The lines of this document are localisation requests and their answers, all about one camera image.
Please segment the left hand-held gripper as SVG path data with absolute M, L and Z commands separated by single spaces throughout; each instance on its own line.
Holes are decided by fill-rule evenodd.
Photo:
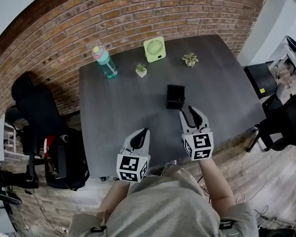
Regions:
M 116 163 L 116 172 L 120 180 L 142 181 L 149 167 L 149 144 L 150 130 L 148 128 L 139 129 L 125 139 L 123 149 L 117 155 Z

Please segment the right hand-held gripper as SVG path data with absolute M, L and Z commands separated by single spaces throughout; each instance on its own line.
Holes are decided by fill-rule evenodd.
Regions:
M 179 111 L 182 127 L 183 146 L 192 161 L 212 157 L 213 133 L 209 128 L 208 118 L 197 108 L 188 106 L 195 127 L 189 125 L 184 111 Z

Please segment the black cube box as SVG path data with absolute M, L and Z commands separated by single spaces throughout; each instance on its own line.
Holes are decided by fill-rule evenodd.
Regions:
M 185 87 L 181 85 L 167 85 L 166 108 L 180 110 L 185 102 Z

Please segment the person's right forearm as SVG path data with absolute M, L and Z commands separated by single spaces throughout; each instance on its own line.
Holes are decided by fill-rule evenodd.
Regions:
M 212 207 L 223 216 L 235 205 L 232 189 L 212 158 L 202 159 L 198 163 L 212 200 Z

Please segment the person's left forearm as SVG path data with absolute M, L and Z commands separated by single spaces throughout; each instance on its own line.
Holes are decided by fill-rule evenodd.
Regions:
M 115 181 L 103 199 L 97 212 L 111 215 L 115 208 L 127 197 L 129 187 L 130 182 L 120 180 Z

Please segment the person's shoe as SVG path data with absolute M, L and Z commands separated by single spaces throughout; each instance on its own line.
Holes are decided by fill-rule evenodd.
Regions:
M 169 167 L 173 166 L 173 165 L 176 165 L 177 164 L 177 161 L 176 160 L 173 160 L 173 161 L 169 161 L 167 162 L 165 165 L 164 165 L 164 168 L 161 172 L 161 175 L 160 176 L 163 176 L 164 173 L 169 169 Z

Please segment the striped leaf potted plant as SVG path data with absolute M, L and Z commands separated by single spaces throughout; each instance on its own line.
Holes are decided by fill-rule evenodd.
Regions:
M 189 54 L 185 54 L 183 57 L 182 57 L 182 60 L 185 61 L 185 64 L 188 66 L 188 67 L 194 67 L 194 65 L 199 62 L 198 59 L 197 59 L 197 56 L 194 54 L 194 53 L 189 53 Z

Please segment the person's grey shirt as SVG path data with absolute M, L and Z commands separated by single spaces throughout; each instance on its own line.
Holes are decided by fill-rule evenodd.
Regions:
M 130 185 L 111 215 L 74 215 L 68 237 L 259 237 L 259 231 L 249 203 L 235 203 L 220 216 L 196 179 L 173 165 L 163 176 Z

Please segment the small plant in white pot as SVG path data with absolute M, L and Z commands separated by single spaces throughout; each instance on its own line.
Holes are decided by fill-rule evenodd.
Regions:
M 147 74 L 147 69 L 144 64 L 137 64 L 135 71 L 140 78 L 143 78 Z

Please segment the black drawer cabinet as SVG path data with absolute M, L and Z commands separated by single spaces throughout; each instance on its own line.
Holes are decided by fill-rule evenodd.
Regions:
M 246 66 L 244 72 L 259 99 L 276 91 L 277 83 L 266 63 Z

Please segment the green desk fan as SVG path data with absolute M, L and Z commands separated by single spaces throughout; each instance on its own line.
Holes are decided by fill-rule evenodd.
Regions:
M 145 56 L 149 63 L 166 57 L 165 43 L 162 36 L 144 41 Z

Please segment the teal water bottle pink lid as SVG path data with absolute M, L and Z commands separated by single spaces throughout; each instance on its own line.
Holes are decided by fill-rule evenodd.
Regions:
M 118 71 L 115 64 L 104 46 L 95 46 L 92 50 L 92 54 L 108 79 L 112 79 L 117 76 Z

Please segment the black mesh office chair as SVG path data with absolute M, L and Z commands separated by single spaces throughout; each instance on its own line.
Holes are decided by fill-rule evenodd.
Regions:
M 246 148 L 250 152 L 259 139 L 265 144 L 265 151 L 282 151 L 287 146 L 296 146 L 296 95 L 282 104 L 276 93 L 266 99 L 262 108 L 266 119 L 257 123 L 258 133 L 252 144 Z

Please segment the black backpack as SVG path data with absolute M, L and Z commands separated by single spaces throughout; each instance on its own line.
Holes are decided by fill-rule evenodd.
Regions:
M 43 165 L 47 185 L 57 189 L 77 191 L 89 178 L 82 132 L 66 126 L 56 107 L 53 95 L 43 83 L 34 85 L 30 72 L 24 72 L 12 85 L 15 105 L 6 110 L 9 124 L 23 119 L 28 124 L 17 131 L 23 153 L 29 156 L 29 174 L 35 166 Z M 44 157 L 43 145 L 47 136 L 56 136 Z

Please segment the white desk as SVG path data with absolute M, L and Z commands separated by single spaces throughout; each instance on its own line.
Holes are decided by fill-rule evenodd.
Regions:
M 288 45 L 288 42 L 284 42 L 282 44 L 282 49 L 280 50 L 279 55 L 275 58 L 275 60 L 268 66 L 269 70 L 271 71 L 275 66 L 278 68 L 287 60 L 289 59 L 294 69 L 296 70 L 296 52 L 294 52 Z

